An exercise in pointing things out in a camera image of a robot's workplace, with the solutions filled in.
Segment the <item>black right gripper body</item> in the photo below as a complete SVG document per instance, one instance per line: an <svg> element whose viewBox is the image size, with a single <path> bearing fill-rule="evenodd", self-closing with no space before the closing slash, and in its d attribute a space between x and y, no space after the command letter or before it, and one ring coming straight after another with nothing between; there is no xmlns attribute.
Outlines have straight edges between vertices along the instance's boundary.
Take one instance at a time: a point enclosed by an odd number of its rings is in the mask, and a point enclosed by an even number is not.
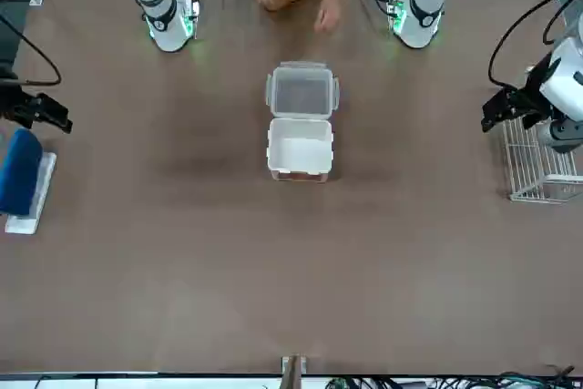
<svg viewBox="0 0 583 389"><path fill-rule="evenodd" d="M36 120L34 107L37 97L18 85L1 82L1 118L31 128Z"/></svg>

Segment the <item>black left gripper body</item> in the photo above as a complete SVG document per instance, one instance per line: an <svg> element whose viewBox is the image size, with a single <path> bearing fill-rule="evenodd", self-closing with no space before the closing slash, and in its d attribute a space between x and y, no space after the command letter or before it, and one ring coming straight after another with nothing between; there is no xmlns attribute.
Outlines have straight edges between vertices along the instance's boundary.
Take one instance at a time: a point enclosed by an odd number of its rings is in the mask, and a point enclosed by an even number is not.
<svg viewBox="0 0 583 389"><path fill-rule="evenodd" d="M540 107L542 120L546 120L553 115L552 105L540 91L541 86L548 77L551 57L551 54L546 54L527 74L525 85L516 91L518 118L522 117L521 109L524 107Z"/></svg>

